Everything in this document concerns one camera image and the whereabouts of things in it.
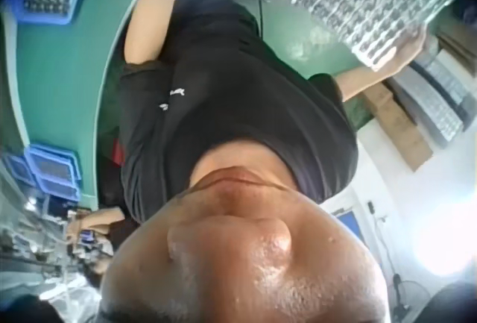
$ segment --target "t-shirt sleeve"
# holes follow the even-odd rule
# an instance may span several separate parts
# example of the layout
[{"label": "t-shirt sleeve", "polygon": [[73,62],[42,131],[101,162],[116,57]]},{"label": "t-shirt sleeve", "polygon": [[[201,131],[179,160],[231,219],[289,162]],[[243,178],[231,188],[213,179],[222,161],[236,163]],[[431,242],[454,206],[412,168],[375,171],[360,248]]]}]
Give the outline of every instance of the t-shirt sleeve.
[{"label": "t-shirt sleeve", "polygon": [[119,81],[119,139],[124,149],[121,180],[132,217],[142,220],[142,161],[162,130],[171,87],[171,68],[159,61],[126,65]]},{"label": "t-shirt sleeve", "polygon": [[327,123],[323,132],[326,140],[320,142],[320,156],[323,173],[323,197],[338,194],[353,179],[358,165],[356,132],[343,106],[343,96],[335,79],[328,74],[313,75],[309,82],[309,97],[323,113]]}]

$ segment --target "black t-shirt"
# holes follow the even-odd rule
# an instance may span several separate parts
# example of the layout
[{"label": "black t-shirt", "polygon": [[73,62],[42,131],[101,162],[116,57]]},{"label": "black t-shirt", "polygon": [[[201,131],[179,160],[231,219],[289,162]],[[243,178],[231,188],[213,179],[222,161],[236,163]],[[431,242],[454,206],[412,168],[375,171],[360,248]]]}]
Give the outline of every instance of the black t-shirt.
[{"label": "black t-shirt", "polygon": [[233,139],[272,149],[317,203],[355,173],[356,136],[333,79],[299,76],[248,18],[196,19],[159,60],[126,66],[119,86],[122,182],[138,222],[187,188],[205,151]]},{"label": "black t-shirt", "polygon": [[138,223],[131,217],[124,201],[124,190],[121,184],[121,167],[111,159],[99,154],[96,157],[98,169],[98,191],[100,209],[121,209],[124,220],[110,224],[107,234],[113,252],[138,228]]}]

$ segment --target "hand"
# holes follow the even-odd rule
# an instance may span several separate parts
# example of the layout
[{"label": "hand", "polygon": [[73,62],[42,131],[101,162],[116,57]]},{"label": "hand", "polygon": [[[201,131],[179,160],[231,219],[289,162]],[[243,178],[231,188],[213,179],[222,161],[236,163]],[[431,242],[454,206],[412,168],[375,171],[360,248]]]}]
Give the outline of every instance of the hand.
[{"label": "hand", "polygon": [[393,59],[387,62],[379,71],[385,72],[386,77],[400,72],[423,50],[425,40],[426,28],[422,27],[417,36],[409,39],[401,49],[398,50]]},{"label": "hand", "polygon": [[80,238],[80,232],[83,230],[83,221],[81,219],[71,221],[66,227],[66,241],[75,244]]}]

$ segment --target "cardboard box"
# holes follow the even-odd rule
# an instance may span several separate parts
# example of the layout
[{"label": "cardboard box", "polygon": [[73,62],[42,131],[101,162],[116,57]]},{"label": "cardboard box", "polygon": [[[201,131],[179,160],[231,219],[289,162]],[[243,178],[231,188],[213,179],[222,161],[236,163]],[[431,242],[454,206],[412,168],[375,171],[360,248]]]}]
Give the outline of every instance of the cardboard box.
[{"label": "cardboard box", "polygon": [[432,150],[417,126],[394,100],[381,105],[375,117],[413,172],[432,157]]},{"label": "cardboard box", "polygon": [[383,83],[369,87],[362,94],[367,107],[374,115],[380,107],[393,99],[393,93]]}]

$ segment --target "green workbench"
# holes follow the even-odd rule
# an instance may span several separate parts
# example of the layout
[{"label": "green workbench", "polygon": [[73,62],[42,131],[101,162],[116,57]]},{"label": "green workbench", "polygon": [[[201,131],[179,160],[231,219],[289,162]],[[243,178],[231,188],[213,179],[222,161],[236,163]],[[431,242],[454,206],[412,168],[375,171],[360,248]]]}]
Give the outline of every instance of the green workbench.
[{"label": "green workbench", "polygon": [[[237,1],[259,15],[258,0]],[[97,207],[101,96],[113,50],[134,2],[82,0],[70,25],[18,25],[18,91],[30,141],[78,153],[82,204],[92,209]],[[265,41],[305,77],[358,65],[351,52],[328,38],[305,11],[264,3],[263,22]]]}]

